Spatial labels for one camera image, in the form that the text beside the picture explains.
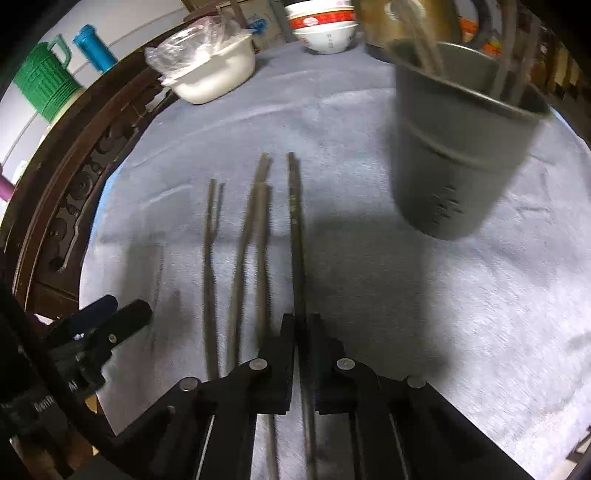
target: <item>screw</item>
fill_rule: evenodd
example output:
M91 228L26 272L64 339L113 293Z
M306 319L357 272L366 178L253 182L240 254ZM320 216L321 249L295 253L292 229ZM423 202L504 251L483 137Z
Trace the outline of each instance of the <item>screw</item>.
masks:
M410 388L423 388L427 382L425 382L423 377L410 375L410 377L407 378L407 384Z
M194 390L199 385L199 379L195 377L185 377L179 383L178 386L184 392L190 392Z
M350 358L341 358L336 362L336 366L340 370L353 370L355 367L355 361Z
M267 368L267 365L267 360L265 360L264 358L255 358L254 360L251 360L248 364L251 370L264 370L265 368Z

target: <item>clear plastic bag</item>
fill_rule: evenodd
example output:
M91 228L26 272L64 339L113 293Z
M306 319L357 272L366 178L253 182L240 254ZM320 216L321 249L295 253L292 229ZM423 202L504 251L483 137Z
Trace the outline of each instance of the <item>clear plastic bag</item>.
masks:
M147 47L148 65L174 80L207 62L223 48L250 35L233 19L219 15L202 17L189 27L168 37L156 48Z

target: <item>red band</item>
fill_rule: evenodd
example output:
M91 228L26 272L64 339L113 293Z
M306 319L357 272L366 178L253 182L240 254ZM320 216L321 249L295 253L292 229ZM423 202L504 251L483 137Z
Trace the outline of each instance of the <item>red band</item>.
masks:
M319 14L292 18L290 20L290 26L292 29L297 30L299 28L313 27L314 25L348 22L351 20L355 20L355 11L353 9L337 10L335 12L322 12Z

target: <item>blue cylinder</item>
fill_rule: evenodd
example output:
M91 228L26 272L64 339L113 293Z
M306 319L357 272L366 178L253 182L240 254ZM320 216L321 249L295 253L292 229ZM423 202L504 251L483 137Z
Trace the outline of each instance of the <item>blue cylinder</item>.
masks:
M117 59L96 34L96 29L92 25L85 25L80 29L74 37L74 45L99 72L106 72L117 63Z

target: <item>gray plastic cup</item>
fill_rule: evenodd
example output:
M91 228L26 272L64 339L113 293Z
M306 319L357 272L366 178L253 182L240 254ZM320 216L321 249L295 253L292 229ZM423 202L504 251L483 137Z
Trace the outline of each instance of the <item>gray plastic cup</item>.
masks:
M484 92L495 78L494 59L450 43L438 48L446 80L420 69L413 40L388 45L396 80L392 192L413 227L453 240L485 220L550 110L533 85L518 107L493 100Z

